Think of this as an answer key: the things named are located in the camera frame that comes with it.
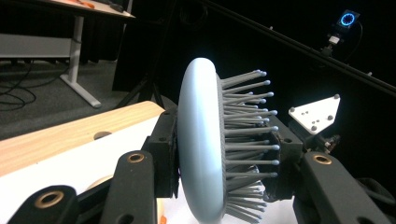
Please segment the glowing blue light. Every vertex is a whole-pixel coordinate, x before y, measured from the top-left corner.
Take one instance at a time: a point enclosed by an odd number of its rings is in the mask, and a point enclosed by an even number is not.
[[[344,26],[351,25],[354,21],[355,21],[355,15],[353,15],[352,13],[346,13],[341,18],[341,24]]]

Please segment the white mounting plate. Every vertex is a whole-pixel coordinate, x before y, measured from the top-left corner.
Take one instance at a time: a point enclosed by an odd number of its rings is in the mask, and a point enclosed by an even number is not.
[[[311,104],[292,107],[289,114],[309,133],[317,134],[334,123],[340,100],[340,96],[335,94]]]

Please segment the orange object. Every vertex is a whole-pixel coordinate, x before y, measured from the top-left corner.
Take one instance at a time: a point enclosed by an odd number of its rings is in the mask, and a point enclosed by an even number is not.
[[[166,224],[166,217],[165,216],[161,216],[161,220],[160,220],[160,224]]]
[[[82,2],[80,0],[69,0],[69,1],[82,4],[82,5],[90,7],[90,8],[95,8],[95,6],[92,3]]]

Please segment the brush head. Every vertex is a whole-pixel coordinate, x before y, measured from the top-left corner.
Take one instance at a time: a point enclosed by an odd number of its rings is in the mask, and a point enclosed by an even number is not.
[[[186,70],[177,115],[180,174],[190,210],[201,223],[219,223],[225,213],[250,223],[261,219],[248,209],[262,212],[265,203],[246,198],[262,200],[260,180],[277,176],[259,173],[256,167],[279,165],[262,161],[266,151],[279,150],[263,139],[277,131],[267,125],[276,111],[256,106],[274,94],[239,93],[269,81],[238,85],[264,76],[257,70],[219,79],[214,64],[203,58],[193,60]]]

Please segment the white metal table leg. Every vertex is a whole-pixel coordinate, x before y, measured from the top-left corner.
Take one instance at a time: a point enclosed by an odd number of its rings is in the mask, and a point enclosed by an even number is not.
[[[82,98],[84,98],[88,103],[90,103],[91,106],[93,106],[94,108],[99,108],[102,106],[102,104],[77,83],[83,22],[83,17],[76,16],[73,39],[70,45],[69,72],[68,74],[61,75],[61,79]]]

